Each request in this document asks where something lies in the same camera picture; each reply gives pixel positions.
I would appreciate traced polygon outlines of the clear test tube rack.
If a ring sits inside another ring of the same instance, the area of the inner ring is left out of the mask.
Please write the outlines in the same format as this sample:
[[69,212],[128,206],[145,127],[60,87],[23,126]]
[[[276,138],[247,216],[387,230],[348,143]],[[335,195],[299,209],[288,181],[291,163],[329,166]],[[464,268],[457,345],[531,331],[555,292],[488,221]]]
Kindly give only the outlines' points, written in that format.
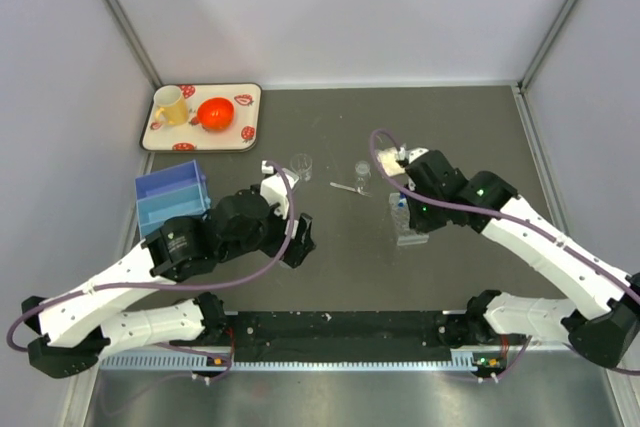
[[[398,192],[389,195],[389,207],[394,230],[396,234],[396,245],[398,247],[408,247],[413,245],[422,245],[428,242],[429,235],[415,231],[410,227],[410,211],[406,198],[399,198]],[[405,208],[398,208],[397,204],[404,202]]]

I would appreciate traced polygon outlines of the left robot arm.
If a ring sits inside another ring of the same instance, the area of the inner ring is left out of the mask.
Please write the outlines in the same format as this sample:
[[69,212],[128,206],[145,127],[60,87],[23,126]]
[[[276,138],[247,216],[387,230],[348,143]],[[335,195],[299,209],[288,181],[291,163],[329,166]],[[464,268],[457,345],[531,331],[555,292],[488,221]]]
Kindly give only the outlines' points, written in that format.
[[255,188],[222,198],[198,216],[167,220],[71,299],[32,296],[23,311],[37,333],[27,348],[31,367],[53,378],[79,374],[124,351],[171,342],[211,346],[229,335],[222,301],[204,287],[169,307],[131,312],[129,306],[225,262],[260,251],[298,267],[315,248],[312,218],[291,216],[285,199],[269,201]]

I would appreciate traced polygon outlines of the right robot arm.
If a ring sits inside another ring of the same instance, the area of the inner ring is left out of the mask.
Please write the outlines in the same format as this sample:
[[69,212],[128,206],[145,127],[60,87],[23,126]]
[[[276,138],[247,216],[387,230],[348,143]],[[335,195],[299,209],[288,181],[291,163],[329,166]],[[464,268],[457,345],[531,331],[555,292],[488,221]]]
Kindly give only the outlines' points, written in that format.
[[560,299],[486,290],[467,304],[467,331],[487,343],[499,334],[562,342],[588,361],[616,368],[639,333],[639,278],[597,259],[553,227],[498,175],[467,179],[437,150],[402,150],[398,163],[410,226],[430,233],[469,227],[551,282]]

